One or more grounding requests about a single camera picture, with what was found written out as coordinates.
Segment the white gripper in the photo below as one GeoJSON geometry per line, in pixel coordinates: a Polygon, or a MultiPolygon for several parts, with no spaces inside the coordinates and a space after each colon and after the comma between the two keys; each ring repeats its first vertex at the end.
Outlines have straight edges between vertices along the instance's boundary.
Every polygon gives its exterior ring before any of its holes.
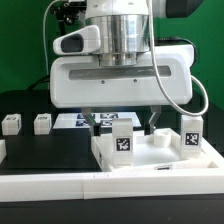
{"type": "Polygon", "coordinates": [[[92,136],[101,135],[89,107],[151,106],[144,134],[151,135],[169,100],[186,104],[192,98],[190,67],[194,50],[190,45],[155,48],[159,74],[155,75],[151,54],[143,53],[135,66],[101,67],[98,57],[70,56],[55,60],[50,75],[50,97],[58,108],[82,108],[92,136]]]}

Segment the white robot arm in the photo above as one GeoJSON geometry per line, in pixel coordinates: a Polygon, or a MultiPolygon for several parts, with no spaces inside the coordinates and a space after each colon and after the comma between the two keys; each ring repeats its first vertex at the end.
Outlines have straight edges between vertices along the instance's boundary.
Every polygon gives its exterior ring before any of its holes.
{"type": "Polygon", "coordinates": [[[98,107],[163,105],[179,110],[192,98],[192,44],[154,37],[155,18],[185,18],[204,0],[68,0],[85,26],[53,42],[50,97],[58,108],[80,108],[95,136],[98,107]]]}

